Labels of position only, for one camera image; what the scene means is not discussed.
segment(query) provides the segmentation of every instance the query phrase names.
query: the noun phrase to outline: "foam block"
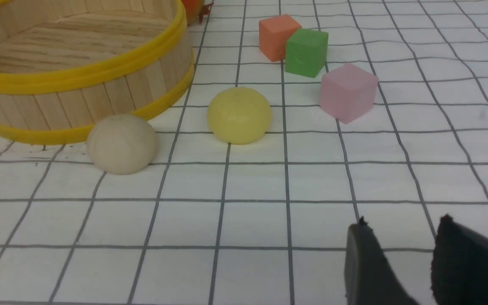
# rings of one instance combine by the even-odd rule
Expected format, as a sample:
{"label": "foam block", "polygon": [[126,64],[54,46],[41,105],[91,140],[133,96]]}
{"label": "foam block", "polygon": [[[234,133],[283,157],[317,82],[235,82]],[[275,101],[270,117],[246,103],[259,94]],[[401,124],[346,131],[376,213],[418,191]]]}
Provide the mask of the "foam block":
{"label": "foam block", "polygon": [[289,15],[280,15],[259,21],[259,50],[271,62],[285,58],[285,45],[301,25]]}
{"label": "foam block", "polygon": [[327,62],[329,33],[298,29],[287,40],[285,71],[315,78]]}
{"label": "foam block", "polygon": [[354,64],[323,75],[319,105],[323,111],[349,124],[374,107],[378,77]]}

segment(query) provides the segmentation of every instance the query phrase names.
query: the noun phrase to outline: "popsicle stick basket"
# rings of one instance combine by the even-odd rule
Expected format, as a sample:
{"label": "popsicle stick basket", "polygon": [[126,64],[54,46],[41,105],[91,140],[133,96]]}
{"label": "popsicle stick basket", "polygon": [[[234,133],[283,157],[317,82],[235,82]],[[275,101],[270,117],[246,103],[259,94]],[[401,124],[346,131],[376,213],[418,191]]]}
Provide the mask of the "popsicle stick basket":
{"label": "popsicle stick basket", "polygon": [[76,143],[161,114],[194,76],[186,26],[180,0],[0,0],[0,136]]}

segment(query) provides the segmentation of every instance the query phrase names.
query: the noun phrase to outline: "yellow rim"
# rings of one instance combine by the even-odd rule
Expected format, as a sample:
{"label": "yellow rim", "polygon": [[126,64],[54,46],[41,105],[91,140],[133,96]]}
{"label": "yellow rim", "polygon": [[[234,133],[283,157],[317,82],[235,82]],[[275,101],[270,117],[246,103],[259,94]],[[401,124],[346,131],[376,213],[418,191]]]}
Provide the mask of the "yellow rim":
{"label": "yellow rim", "polygon": [[[0,0],[0,6],[11,0]],[[186,10],[181,1],[171,25],[152,41],[114,58],[61,71],[0,73],[0,94],[45,94],[81,89],[138,71],[159,60],[180,41],[186,31]]]}
{"label": "yellow rim", "polygon": [[[136,110],[131,114],[139,116],[145,120],[151,120],[160,115],[162,112],[173,106],[174,103],[178,102],[182,95],[184,95],[193,81],[194,74],[195,67],[194,60],[192,59],[188,72],[178,85],[165,93],[165,95],[157,101],[154,101],[148,104],[148,106]],[[11,128],[0,124],[0,136],[20,143],[34,145],[62,145],[86,141],[92,128],[93,125],[64,130],[33,131]]]}

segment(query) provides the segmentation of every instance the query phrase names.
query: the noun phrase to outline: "clay ball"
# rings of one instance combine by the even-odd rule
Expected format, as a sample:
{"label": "clay ball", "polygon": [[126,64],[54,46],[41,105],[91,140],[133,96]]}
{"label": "clay ball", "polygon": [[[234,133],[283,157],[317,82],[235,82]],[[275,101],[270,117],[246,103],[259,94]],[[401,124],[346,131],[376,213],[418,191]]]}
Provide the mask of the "clay ball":
{"label": "clay ball", "polygon": [[95,124],[86,146],[93,164],[114,175],[139,172],[158,151],[153,127],[132,114],[109,116]]}
{"label": "clay ball", "polygon": [[221,141],[249,144],[269,130],[272,110],[267,98],[248,87],[218,93],[208,106],[208,126]]}

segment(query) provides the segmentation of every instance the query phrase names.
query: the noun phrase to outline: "orange object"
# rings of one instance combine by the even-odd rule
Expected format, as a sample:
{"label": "orange object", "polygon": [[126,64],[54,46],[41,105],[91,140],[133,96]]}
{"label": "orange object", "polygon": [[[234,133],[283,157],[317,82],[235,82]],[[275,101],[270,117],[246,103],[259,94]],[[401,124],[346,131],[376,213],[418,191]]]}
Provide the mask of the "orange object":
{"label": "orange object", "polygon": [[199,23],[203,22],[205,15],[210,15],[213,2],[205,5],[205,0],[182,0],[184,8],[186,8],[186,19],[188,25],[191,25],[197,18]]}
{"label": "orange object", "polygon": [[301,27],[289,15],[259,21],[259,50],[272,62],[285,59],[287,40]]}

